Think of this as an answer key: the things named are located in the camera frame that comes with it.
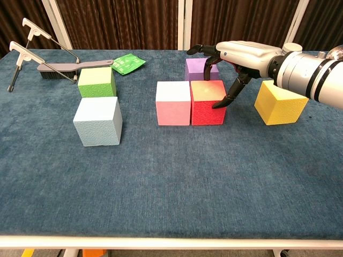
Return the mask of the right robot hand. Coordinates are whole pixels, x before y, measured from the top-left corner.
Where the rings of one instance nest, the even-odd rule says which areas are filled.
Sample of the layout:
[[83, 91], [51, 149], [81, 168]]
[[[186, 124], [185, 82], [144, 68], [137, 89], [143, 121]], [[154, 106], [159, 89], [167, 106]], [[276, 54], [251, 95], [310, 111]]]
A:
[[188, 51], [188, 55], [203, 53], [208, 59], [204, 65], [204, 80], [210, 80], [212, 66], [221, 61], [233, 65], [238, 77], [226, 96], [212, 105], [213, 109], [230, 105], [252, 78], [268, 78], [271, 61], [280, 56], [281, 48], [251, 41], [223, 41], [213, 46], [196, 44]]

